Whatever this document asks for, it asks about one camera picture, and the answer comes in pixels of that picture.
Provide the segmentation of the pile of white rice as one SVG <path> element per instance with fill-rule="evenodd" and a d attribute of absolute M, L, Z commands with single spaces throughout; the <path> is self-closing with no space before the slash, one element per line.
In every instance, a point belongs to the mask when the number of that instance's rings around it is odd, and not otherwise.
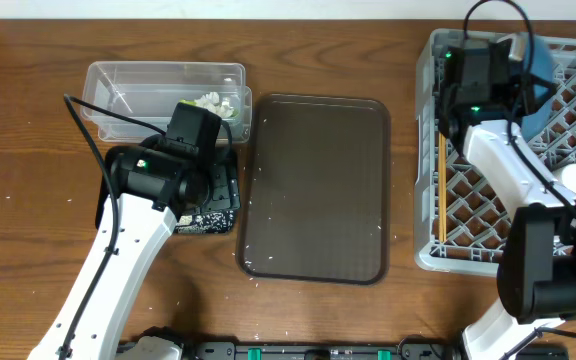
<path fill-rule="evenodd" d="M 224 234 L 234 227 L 235 211 L 182 216 L 175 226 L 177 234 Z"/>

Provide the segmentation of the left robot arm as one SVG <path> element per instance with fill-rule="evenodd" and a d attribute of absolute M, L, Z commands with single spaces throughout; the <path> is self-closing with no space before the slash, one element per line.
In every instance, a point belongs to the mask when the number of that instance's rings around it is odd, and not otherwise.
<path fill-rule="evenodd" d="M 105 171 L 112 188 L 98 209 L 97 235 L 54 323 L 32 359 L 179 359 L 183 345 L 145 335 L 127 350 L 121 334 L 155 257 L 188 216 L 240 206 L 237 158 L 199 164 L 164 149 L 117 146 Z"/>

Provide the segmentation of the dark blue plate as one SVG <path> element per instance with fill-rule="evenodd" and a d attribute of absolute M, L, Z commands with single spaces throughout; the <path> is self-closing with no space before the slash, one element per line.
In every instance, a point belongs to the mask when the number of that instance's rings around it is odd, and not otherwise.
<path fill-rule="evenodd" d="M 535 37 L 534 45 L 535 51 L 531 74 L 539 80 L 554 83 L 553 70 L 555 63 L 549 47 L 539 36 Z M 556 92 L 555 87 L 551 89 L 538 84 L 533 85 L 531 89 L 535 95 L 536 112 L 525 115 L 522 119 L 521 132 L 526 141 L 539 135 L 546 127 L 552 106 L 552 96 Z"/>

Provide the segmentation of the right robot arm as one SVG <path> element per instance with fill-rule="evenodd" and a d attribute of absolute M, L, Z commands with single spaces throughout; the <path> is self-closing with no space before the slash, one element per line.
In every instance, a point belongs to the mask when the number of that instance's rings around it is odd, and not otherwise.
<path fill-rule="evenodd" d="M 444 54 L 439 130 L 488 181 L 511 218 L 498 298 L 464 329 L 454 355 L 512 359 L 576 319 L 576 194 L 522 135 L 545 125 L 557 86 L 549 49 L 528 34 L 467 38 Z"/>

